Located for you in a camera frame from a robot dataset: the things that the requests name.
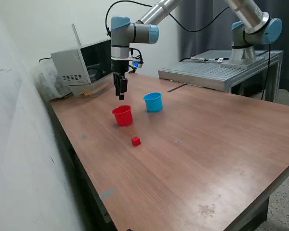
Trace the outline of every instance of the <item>wire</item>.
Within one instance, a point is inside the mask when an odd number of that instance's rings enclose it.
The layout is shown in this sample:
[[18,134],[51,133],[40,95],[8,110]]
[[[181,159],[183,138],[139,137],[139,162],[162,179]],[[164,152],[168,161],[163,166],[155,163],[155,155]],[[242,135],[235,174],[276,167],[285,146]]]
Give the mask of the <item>wire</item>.
[[[114,2],[113,4],[111,4],[111,6],[108,8],[107,10],[107,13],[106,13],[106,17],[105,17],[105,27],[106,27],[106,31],[107,31],[107,35],[111,37],[111,31],[109,29],[109,27],[107,26],[107,19],[108,19],[108,15],[109,15],[109,12],[110,12],[110,9],[116,5],[117,3],[120,3],[120,2],[130,2],[130,3],[135,3],[135,4],[138,4],[138,5],[141,5],[141,6],[146,6],[146,7],[152,7],[151,5],[147,5],[147,4],[143,4],[143,3],[140,3],[140,2],[136,2],[136,1],[132,1],[132,0],[120,0],[120,1],[116,1]],[[199,32],[201,30],[204,30],[205,28],[207,28],[208,26],[210,26],[225,10],[227,10],[229,7],[226,7],[225,9],[223,9],[209,24],[207,24],[205,27],[199,29],[199,30],[189,30],[189,29],[186,29],[175,17],[173,17],[173,15],[170,13],[170,17],[174,19],[174,21],[185,31],[188,31],[188,32]]]
[[132,48],[130,47],[130,50],[131,50],[131,55],[133,55],[133,51],[138,51],[139,55],[137,55],[134,59],[139,59],[140,58],[140,64],[144,64],[143,62],[143,56],[141,55],[141,52],[140,50],[138,50],[137,48]]
[[[180,62],[182,62],[182,61],[184,61],[184,60],[190,60],[191,58],[184,58],[184,59],[181,59],[180,60]],[[217,60],[219,60],[220,58],[215,58],[215,59],[204,59],[203,61],[204,62],[208,62],[208,61],[212,61],[212,60],[215,60],[215,61],[217,61]]]
[[170,17],[171,18],[173,18],[174,19],[174,21],[176,21],[176,23],[177,24],[179,24],[179,26],[183,29],[183,30],[186,30],[186,31],[188,31],[188,32],[199,32],[199,31],[201,31],[201,30],[204,30],[205,28],[207,28],[208,26],[210,26],[225,10],[227,10],[229,7],[226,7],[225,9],[223,9],[209,24],[207,24],[205,27],[203,27],[203,28],[201,28],[201,29],[199,29],[199,30],[189,30],[189,29],[186,29],[184,26],[182,26],[182,24],[181,23],[179,23],[179,21],[178,20],[176,20],[175,19],[175,17],[173,17],[171,14],[169,14],[170,15]]
[[42,60],[45,60],[45,59],[52,59],[52,57],[49,57],[49,58],[42,58],[42,59],[39,60],[39,62],[42,61]]
[[263,100],[263,96],[264,96],[264,90],[265,90],[265,88],[266,88],[266,84],[267,84],[267,82],[268,82],[269,71],[270,71],[270,62],[271,62],[271,44],[269,44],[269,60],[268,60],[268,70],[266,71],[265,84],[264,84],[264,88],[263,88],[263,91],[262,91],[261,100]]
[[110,12],[110,9],[111,9],[114,5],[116,5],[117,3],[120,3],[120,2],[130,2],[130,3],[135,3],[135,4],[138,4],[138,5],[141,5],[141,6],[152,7],[151,5],[147,5],[147,4],[143,4],[143,3],[136,2],[136,1],[131,1],[131,0],[120,0],[120,1],[116,1],[116,2],[112,3],[111,6],[108,8],[107,13],[106,13],[106,17],[105,17],[105,27],[106,27],[107,35],[108,35],[109,37],[111,37],[111,31],[109,30],[109,27],[107,26],[108,14],[109,14],[109,12]]

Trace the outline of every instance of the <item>table leg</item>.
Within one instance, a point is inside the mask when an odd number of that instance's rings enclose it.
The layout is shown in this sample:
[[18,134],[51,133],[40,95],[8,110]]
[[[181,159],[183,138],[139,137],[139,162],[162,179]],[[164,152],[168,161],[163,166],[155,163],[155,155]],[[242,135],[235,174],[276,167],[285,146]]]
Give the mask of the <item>table leg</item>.
[[270,197],[254,212],[251,220],[244,225],[239,231],[253,231],[256,230],[268,216]]
[[282,62],[270,66],[268,81],[265,90],[265,100],[275,102],[278,97],[280,71]]

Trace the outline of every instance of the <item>metal table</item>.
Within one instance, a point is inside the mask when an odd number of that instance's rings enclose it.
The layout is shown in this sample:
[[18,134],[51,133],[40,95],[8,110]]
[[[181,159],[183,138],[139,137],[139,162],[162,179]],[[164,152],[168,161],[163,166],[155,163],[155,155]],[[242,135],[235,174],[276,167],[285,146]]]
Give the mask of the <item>metal table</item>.
[[[162,79],[231,93],[232,87],[267,69],[269,53],[264,52],[256,51],[257,56],[264,59],[248,69],[222,67],[217,62],[183,61],[173,67],[160,69],[158,75]],[[213,59],[230,57],[230,55],[231,51],[207,51],[194,57]],[[265,100],[267,101],[275,102],[278,97],[282,60],[283,51],[271,51],[270,72],[265,91]]]

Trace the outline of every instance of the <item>robotic arm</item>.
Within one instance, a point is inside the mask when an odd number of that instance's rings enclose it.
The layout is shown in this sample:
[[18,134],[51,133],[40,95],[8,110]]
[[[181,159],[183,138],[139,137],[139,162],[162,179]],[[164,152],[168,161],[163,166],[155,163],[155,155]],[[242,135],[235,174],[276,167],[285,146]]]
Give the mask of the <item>robotic arm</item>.
[[[111,59],[114,72],[116,95],[124,100],[127,91],[125,73],[129,70],[130,43],[156,43],[159,31],[157,24],[174,10],[183,0],[161,0],[156,3],[136,23],[128,17],[111,19]],[[271,19],[267,12],[262,12],[253,0],[225,0],[232,11],[241,20],[232,25],[233,41],[230,62],[246,64],[254,62],[254,44],[275,42],[282,30],[280,19]]]

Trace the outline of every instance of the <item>speckled floor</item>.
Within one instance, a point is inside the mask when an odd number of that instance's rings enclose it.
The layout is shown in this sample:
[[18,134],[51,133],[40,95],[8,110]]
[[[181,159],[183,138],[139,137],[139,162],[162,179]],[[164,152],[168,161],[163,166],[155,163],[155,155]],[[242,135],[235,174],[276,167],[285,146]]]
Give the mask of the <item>speckled floor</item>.
[[[289,105],[286,90],[279,90],[277,103]],[[271,195],[268,219],[256,231],[289,231],[289,177]]]

